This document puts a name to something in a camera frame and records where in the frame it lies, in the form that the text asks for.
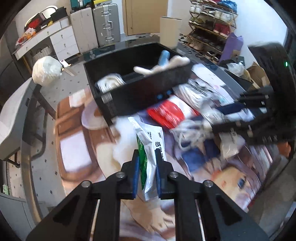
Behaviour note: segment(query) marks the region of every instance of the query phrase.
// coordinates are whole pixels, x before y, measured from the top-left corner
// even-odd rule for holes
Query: white suitcase
[[[98,48],[91,8],[81,9],[70,15],[71,24],[80,53]]]

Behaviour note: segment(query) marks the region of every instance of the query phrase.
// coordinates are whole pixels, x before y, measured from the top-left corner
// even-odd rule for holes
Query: drawer
[[[75,36],[72,35],[66,39],[63,39],[62,41],[58,42],[57,44],[53,45],[54,50],[56,53],[59,53],[63,50],[66,50],[68,47],[71,47],[73,45],[76,45],[76,39]]]
[[[36,37],[31,38],[28,40],[17,52],[15,57],[19,60],[23,57],[31,48],[33,48],[37,44]]]
[[[45,29],[42,29],[39,33],[36,34],[36,38],[38,42],[41,42],[43,39],[46,39],[47,37],[53,35],[55,32],[58,32],[61,30],[61,24],[60,22],[56,22],[52,24],[49,27],[46,27]]]
[[[79,50],[78,50],[77,44],[75,44],[75,45],[68,47],[67,49],[57,53],[57,58],[59,61],[61,61],[63,59],[67,59],[77,53],[79,53]]]
[[[73,28],[72,28],[72,26],[69,26],[69,27],[53,34],[52,36],[50,36],[50,40],[52,42],[52,45],[55,45],[56,43],[66,39],[72,35],[74,35]]]
[[[70,26],[69,17],[66,17],[65,19],[61,19],[60,23],[61,23],[62,28],[66,28],[66,27]]]

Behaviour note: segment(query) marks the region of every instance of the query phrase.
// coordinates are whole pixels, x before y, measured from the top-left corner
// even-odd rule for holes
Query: door
[[[127,35],[158,33],[167,11],[168,0],[126,0]]]

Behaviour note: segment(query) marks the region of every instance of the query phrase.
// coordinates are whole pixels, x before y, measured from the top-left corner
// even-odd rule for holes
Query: screw
[[[118,177],[118,178],[124,178],[125,176],[126,176],[126,174],[124,172],[116,173],[116,177]]]
[[[90,186],[91,182],[90,181],[83,181],[81,183],[81,186],[84,187],[84,188],[88,188]]]
[[[177,176],[179,176],[179,173],[177,173],[177,172],[171,172],[170,173],[171,178],[176,178]]]
[[[211,188],[214,185],[214,183],[211,180],[205,180],[204,185],[208,188]]]

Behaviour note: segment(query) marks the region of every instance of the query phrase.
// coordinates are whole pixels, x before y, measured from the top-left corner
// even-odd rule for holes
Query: black box
[[[109,126],[112,118],[146,109],[167,99],[172,94],[172,87],[187,83],[192,62],[147,77],[134,72],[134,66],[151,69],[157,65],[163,50],[170,52],[170,58],[179,55],[164,45],[149,43],[115,50],[84,64],[92,95]],[[120,74],[126,84],[101,93],[95,83],[115,73]]]

